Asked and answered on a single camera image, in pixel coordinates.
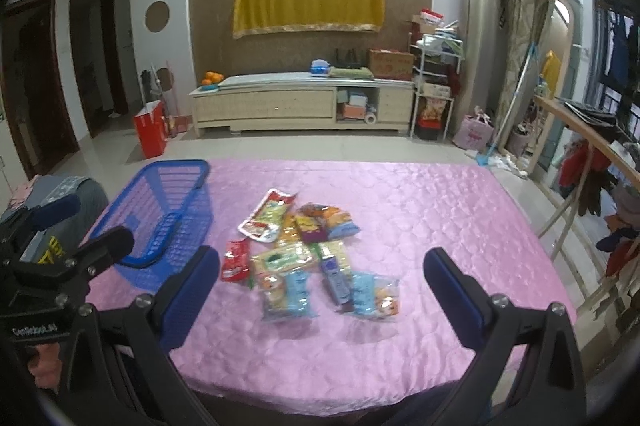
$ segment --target red garment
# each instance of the red garment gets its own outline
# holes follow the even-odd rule
[[[631,249],[631,245],[633,244],[633,242],[634,242],[633,240],[626,240],[618,244],[618,246],[616,247],[616,250],[612,252],[611,255],[609,256],[609,261],[607,262],[607,269],[604,273],[605,276],[609,277],[609,276],[614,276],[615,274],[618,274],[627,263],[629,263],[631,260],[633,260],[633,258],[638,256],[638,253],[640,252],[640,247],[636,248],[636,250],[631,256],[629,257],[626,256],[629,252],[629,249]]]
[[[582,140],[577,143],[575,151],[565,157],[560,167],[560,178],[558,184],[562,187],[571,186],[580,182],[580,175],[587,161],[587,153],[589,151],[589,143]],[[593,160],[591,161],[591,170],[604,171],[611,165],[611,161],[600,151],[594,149]]]

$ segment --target white shelf rack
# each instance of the white shelf rack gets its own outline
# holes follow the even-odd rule
[[[460,45],[461,47],[461,54],[453,54],[452,52],[447,52],[446,50],[427,50],[425,47],[425,42],[426,42],[426,38],[436,38],[437,40],[442,40],[443,42],[446,41],[451,41],[452,43],[457,43]],[[447,113],[447,122],[445,123],[444,126],[444,133],[442,135],[442,140],[446,140],[447,138],[447,133],[449,132],[449,122],[451,121],[451,113],[453,112],[453,98],[449,97],[437,97],[435,95],[426,95],[422,92],[422,85],[424,85],[425,83],[425,77],[427,76],[436,76],[436,77],[441,77],[441,78],[446,78],[446,75],[441,74],[441,73],[433,73],[433,72],[427,72],[424,69],[424,58],[426,56],[450,56],[450,57],[455,57],[456,58],[456,73],[460,73],[460,66],[462,65],[462,61],[464,59],[463,54],[464,54],[464,43],[462,40],[456,40],[454,38],[447,38],[445,36],[439,36],[436,34],[425,34],[422,36],[422,45],[420,44],[412,44],[411,43],[411,34],[409,34],[409,47],[411,48],[417,48],[418,50],[420,50],[420,67],[418,66],[414,66],[414,71],[417,72],[417,75],[414,76],[414,87],[415,87],[415,100],[414,100],[414,114],[412,116],[411,119],[411,130],[409,131],[409,138],[413,139],[414,138],[414,132],[415,132],[415,122],[417,120],[418,117],[418,102],[420,101],[421,97],[425,97],[425,98],[433,98],[433,99],[442,99],[444,101],[447,101],[449,103],[449,112]]]

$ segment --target metal bolt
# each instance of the metal bolt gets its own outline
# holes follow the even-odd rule
[[[558,303],[557,301],[555,301],[554,303],[551,303],[551,311],[556,316],[564,316],[564,314],[566,313],[566,307],[562,305],[562,303]]]
[[[82,317],[87,317],[93,311],[94,311],[94,306],[90,305],[89,303],[85,303],[84,305],[80,305],[80,308],[78,309],[78,314],[80,314]]]
[[[67,296],[64,293],[60,293],[56,296],[56,299],[54,301],[56,302],[56,305],[58,307],[64,307],[66,303],[69,301],[69,296]]]
[[[498,307],[499,309],[505,309],[511,302],[509,301],[509,298],[504,294],[494,294],[493,296],[491,296],[491,303],[493,303],[494,306]]]
[[[148,307],[151,303],[153,303],[154,299],[151,294],[141,294],[136,297],[136,307],[140,309],[144,309]]]

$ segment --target table covered with pink cloth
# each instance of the table covered with pink cloth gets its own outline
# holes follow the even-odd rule
[[[298,205],[326,203],[351,213],[362,229],[344,240],[351,265],[398,278],[400,314],[394,322],[340,315],[313,271],[310,302],[318,316],[264,322],[257,289],[217,282],[184,346],[171,353],[195,390],[327,416],[392,404],[460,378],[473,353],[460,346],[422,275],[424,253],[436,246],[489,294],[541,309],[561,301],[575,319],[534,232],[487,169],[232,160],[210,166],[214,222],[206,243],[221,256],[270,187],[297,192]],[[252,252],[264,249],[252,242]],[[140,292],[111,268],[92,282],[87,299],[109,309]]]

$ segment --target blue gripper pad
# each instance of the blue gripper pad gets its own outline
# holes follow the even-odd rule
[[[219,275],[218,253],[203,245],[182,271],[162,284],[156,294],[151,320],[166,354],[184,344]]]
[[[462,346],[479,351],[492,319],[488,294],[474,278],[463,275],[440,247],[424,255],[422,269]]]

